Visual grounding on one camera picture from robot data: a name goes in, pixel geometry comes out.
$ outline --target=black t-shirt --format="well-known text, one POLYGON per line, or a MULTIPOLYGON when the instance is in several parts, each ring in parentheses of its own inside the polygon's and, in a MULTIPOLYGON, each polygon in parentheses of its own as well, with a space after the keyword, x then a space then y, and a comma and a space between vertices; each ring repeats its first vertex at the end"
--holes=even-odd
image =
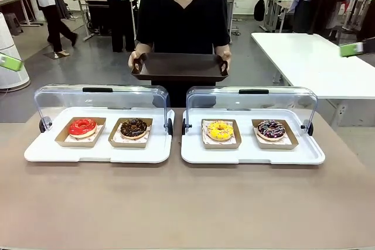
POLYGON ((183 9, 174 0, 141 0, 137 40, 157 53, 213 54, 229 44, 226 0, 193 0, 183 9))

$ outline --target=brown serving tray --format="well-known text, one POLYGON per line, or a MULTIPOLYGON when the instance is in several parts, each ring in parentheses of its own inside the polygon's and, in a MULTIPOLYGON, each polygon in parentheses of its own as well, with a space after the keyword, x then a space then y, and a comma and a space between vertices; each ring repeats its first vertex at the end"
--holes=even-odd
POLYGON ((228 77, 228 62, 218 55, 145 53, 134 60, 139 80, 219 82, 228 77))

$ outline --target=black handle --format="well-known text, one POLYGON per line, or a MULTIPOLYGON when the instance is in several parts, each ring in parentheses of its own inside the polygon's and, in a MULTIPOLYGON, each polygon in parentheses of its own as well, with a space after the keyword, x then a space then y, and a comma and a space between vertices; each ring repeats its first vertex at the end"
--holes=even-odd
POLYGON ((268 95, 270 93, 267 89, 249 89, 249 90, 240 90, 238 92, 240 95, 268 95))
POLYGON ((133 61, 133 71, 132 73, 139 74, 142 71, 142 63, 139 59, 133 61))
POLYGON ((220 72, 223 76, 226 76, 228 75, 228 62, 227 61, 223 61, 221 64, 220 64, 220 72))
POLYGON ((105 87, 83 87, 82 92, 84 93, 113 93, 113 89, 105 88, 105 87))

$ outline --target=white cylindrical bin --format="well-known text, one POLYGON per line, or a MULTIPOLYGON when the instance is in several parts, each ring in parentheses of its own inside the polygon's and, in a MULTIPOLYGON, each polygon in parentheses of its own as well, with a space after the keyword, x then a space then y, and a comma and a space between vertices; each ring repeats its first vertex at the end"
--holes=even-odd
MULTIPOLYGON (((0 13, 0 53, 21 59, 2 13, 0 13)), ((20 71, 0 67, 0 90, 13 91, 23 88, 29 83, 30 78, 24 66, 20 71)))

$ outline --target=transparent plastic cover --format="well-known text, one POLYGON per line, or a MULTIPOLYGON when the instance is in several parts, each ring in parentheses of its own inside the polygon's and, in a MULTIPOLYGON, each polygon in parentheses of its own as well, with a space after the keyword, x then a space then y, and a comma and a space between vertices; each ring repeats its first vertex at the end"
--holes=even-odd
POLYGON ((160 108, 164 109, 168 93, 163 87, 117 85, 47 85, 35 92, 34 100, 46 129, 63 110, 81 108, 160 108))
POLYGON ((189 113, 195 108, 251 111, 254 109, 287 109, 308 131, 318 104, 316 95, 301 87, 193 87, 186 97, 186 130, 189 130, 189 113))

